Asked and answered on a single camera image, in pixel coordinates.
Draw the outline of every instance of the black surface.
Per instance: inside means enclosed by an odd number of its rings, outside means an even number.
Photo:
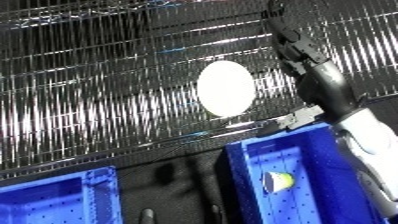
[[[125,223],[138,224],[146,208],[155,211],[158,224],[219,224],[219,212],[221,223],[242,223],[221,149],[121,169],[119,175]]]

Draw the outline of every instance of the wire shelf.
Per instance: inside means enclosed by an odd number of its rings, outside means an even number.
[[[358,95],[394,94],[396,3],[360,2],[295,0],[287,20],[321,44]],[[0,174],[161,151],[164,142],[177,146],[195,133],[302,105],[263,29],[265,4],[2,1]],[[215,60],[241,63],[256,80],[252,108],[232,120],[211,116],[198,102],[196,80]]]

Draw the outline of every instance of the wire rack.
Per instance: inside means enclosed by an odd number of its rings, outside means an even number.
[[[161,152],[302,105],[263,29],[266,3],[1,1],[1,177]],[[396,2],[289,4],[287,20],[320,43],[358,95],[397,92]],[[196,80],[215,60],[241,63],[255,78],[245,114],[216,118],[200,106]]]

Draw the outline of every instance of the blue container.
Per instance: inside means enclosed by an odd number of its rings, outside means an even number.
[[[2,224],[122,223],[114,167],[0,188]]]
[[[227,146],[246,224],[384,223],[325,124]],[[295,185],[267,194],[264,172],[286,172]]]

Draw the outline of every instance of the white ball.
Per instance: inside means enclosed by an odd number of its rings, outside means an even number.
[[[217,61],[207,66],[198,80],[201,104],[212,114],[231,117],[245,112],[255,98],[250,72],[231,61]]]

